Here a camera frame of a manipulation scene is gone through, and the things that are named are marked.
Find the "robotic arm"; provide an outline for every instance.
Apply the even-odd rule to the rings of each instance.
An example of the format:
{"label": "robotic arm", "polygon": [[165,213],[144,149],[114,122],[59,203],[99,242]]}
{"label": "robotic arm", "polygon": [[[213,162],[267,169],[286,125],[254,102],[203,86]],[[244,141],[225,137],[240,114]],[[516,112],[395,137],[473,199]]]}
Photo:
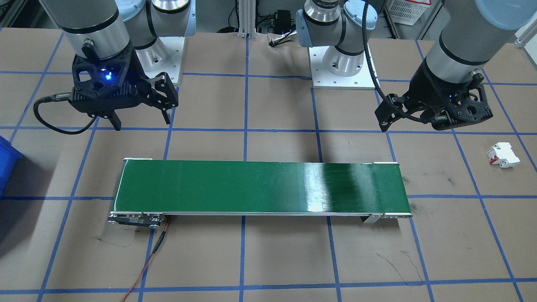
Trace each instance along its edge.
{"label": "robotic arm", "polygon": [[[339,76],[360,72],[367,31],[375,27],[376,12],[367,11],[370,0],[349,0],[344,12],[337,0],[306,0],[296,15],[299,42],[304,47],[335,45],[323,58]],[[451,20],[440,39],[412,77],[403,96],[385,96],[371,77],[383,101],[375,110],[382,131],[409,118],[445,130],[481,123],[492,117],[481,83],[483,67],[537,11],[533,0],[444,0]],[[412,116],[421,112],[420,117]]]}
{"label": "robotic arm", "polygon": [[482,68],[537,11],[533,0],[445,0],[451,19],[401,97],[390,94],[375,110],[383,132],[400,118],[422,112],[435,130],[492,117]]}
{"label": "robotic arm", "polygon": [[[193,4],[190,0],[130,2],[133,9],[120,15],[114,0],[41,0],[76,52],[72,63],[72,91],[42,98],[34,104],[37,119],[47,127],[65,134],[77,134],[99,116],[108,119],[119,131],[121,121],[115,110],[141,103],[159,109],[165,122],[170,123],[168,111],[178,105],[178,95],[170,76],[160,73],[155,78],[148,78],[135,49],[153,46],[158,34],[193,35],[195,18],[189,17],[188,9]],[[89,74],[89,80],[84,80],[86,74]],[[63,100],[91,117],[90,124],[80,131],[70,132],[46,123],[39,116],[41,103]]]}

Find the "light blue cap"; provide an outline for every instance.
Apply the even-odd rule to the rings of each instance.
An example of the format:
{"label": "light blue cap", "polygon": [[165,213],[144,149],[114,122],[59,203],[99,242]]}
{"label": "light blue cap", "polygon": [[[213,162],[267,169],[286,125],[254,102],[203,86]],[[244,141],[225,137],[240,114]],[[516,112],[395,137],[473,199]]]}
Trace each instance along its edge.
{"label": "light blue cap", "polygon": [[115,0],[118,6],[119,15],[123,22],[131,20],[141,10],[143,10],[145,0]]}
{"label": "light blue cap", "polygon": [[502,30],[517,30],[537,11],[536,0],[476,0],[479,12],[490,24]]}
{"label": "light blue cap", "polygon": [[[358,26],[362,27],[362,15],[364,14],[365,2],[362,0],[349,0],[345,3],[345,14]],[[376,20],[378,19],[376,10],[371,5],[367,8],[366,16],[366,29],[373,30],[376,26]]]}

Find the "mark on floor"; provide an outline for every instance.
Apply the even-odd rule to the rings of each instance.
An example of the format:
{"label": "mark on floor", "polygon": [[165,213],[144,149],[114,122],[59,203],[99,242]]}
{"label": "mark on floor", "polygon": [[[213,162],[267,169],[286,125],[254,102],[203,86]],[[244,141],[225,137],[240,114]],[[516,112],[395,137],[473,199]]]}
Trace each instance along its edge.
{"label": "mark on floor", "polygon": [[[408,255],[408,252],[404,252],[404,251],[402,251],[402,250],[401,250],[400,252],[402,252],[403,254],[405,254],[405,255],[408,257],[408,259],[410,260],[410,263],[412,263],[412,265],[416,268],[416,272],[418,273],[419,280],[421,281],[421,283],[420,283],[418,286],[423,285],[423,279],[422,279],[421,275],[419,274],[418,267],[414,264],[414,262],[412,261],[412,259],[411,259],[410,256]],[[399,277],[401,278],[401,280],[402,280],[407,286],[409,286],[409,287],[416,286],[416,285],[410,285],[410,284],[408,284],[408,282],[403,278],[403,276],[401,276],[401,273],[399,273],[399,270],[395,267],[395,265],[393,265],[393,263],[391,263],[388,259],[382,257],[379,253],[376,253],[376,254],[377,254],[378,257],[381,257],[382,259],[386,260],[386,261],[391,265],[391,267],[394,268],[395,272],[399,275]]]}
{"label": "mark on floor", "polygon": [[408,282],[406,282],[406,280],[403,278],[403,276],[401,276],[401,274],[399,273],[399,270],[395,267],[395,265],[393,265],[388,259],[382,257],[379,253],[376,253],[378,257],[381,257],[382,259],[386,260],[390,265],[391,267],[394,268],[394,270],[396,271],[396,273],[399,275],[399,277],[401,278],[401,280],[409,287],[413,287],[415,285],[410,285],[408,284]]}
{"label": "mark on floor", "polygon": [[410,263],[412,263],[412,265],[416,268],[416,273],[418,274],[418,277],[419,277],[419,280],[422,282],[422,285],[423,285],[423,279],[422,279],[422,276],[419,274],[419,270],[418,270],[418,267],[414,264],[414,261],[412,261],[412,258],[410,258],[410,255],[407,251],[400,251],[402,252],[403,254],[405,254],[407,257],[408,257],[408,260],[410,260]]}
{"label": "mark on floor", "polygon": [[108,244],[110,244],[110,245],[117,246],[117,247],[120,247],[120,248],[126,248],[126,247],[129,247],[129,246],[133,245],[133,243],[131,243],[131,244],[129,244],[129,245],[124,246],[124,245],[120,245],[120,244],[115,243],[115,242],[109,242],[109,241],[106,241],[106,240],[104,240],[102,237],[97,237],[97,236],[93,236],[92,238],[95,239],[95,240],[97,240],[97,241],[104,242],[104,243],[108,243]]}

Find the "green conveyor belt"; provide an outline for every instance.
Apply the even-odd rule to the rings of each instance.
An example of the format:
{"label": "green conveyor belt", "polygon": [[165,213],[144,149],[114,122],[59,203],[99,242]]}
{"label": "green conveyor belt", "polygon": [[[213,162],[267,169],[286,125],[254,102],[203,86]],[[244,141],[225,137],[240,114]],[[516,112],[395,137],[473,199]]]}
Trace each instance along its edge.
{"label": "green conveyor belt", "polygon": [[397,163],[134,159],[111,213],[411,216]]}

